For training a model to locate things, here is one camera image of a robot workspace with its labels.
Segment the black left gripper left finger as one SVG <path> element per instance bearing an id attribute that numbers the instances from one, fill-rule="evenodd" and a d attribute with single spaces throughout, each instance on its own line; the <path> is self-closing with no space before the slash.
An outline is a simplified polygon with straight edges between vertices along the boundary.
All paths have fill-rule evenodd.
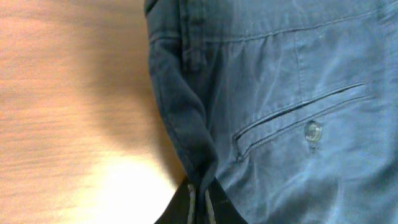
<path id="1" fill-rule="evenodd" d="M 185 178 L 155 224 L 197 224 L 197 188 Z"/>

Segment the dark teal blue shorts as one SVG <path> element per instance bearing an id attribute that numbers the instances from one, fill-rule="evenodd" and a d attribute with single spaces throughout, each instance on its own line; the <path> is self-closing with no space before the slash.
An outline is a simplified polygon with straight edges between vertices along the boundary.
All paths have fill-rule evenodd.
<path id="1" fill-rule="evenodd" d="M 146 1 L 162 121 L 247 223 L 397 222 L 397 1 Z"/>

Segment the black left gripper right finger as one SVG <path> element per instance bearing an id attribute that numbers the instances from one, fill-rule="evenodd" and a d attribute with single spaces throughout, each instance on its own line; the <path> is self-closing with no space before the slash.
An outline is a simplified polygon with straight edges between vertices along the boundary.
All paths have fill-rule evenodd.
<path id="1" fill-rule="evenodd" d="M 248 224 L 215 179 L 205 192 L 205 224 Z"/>

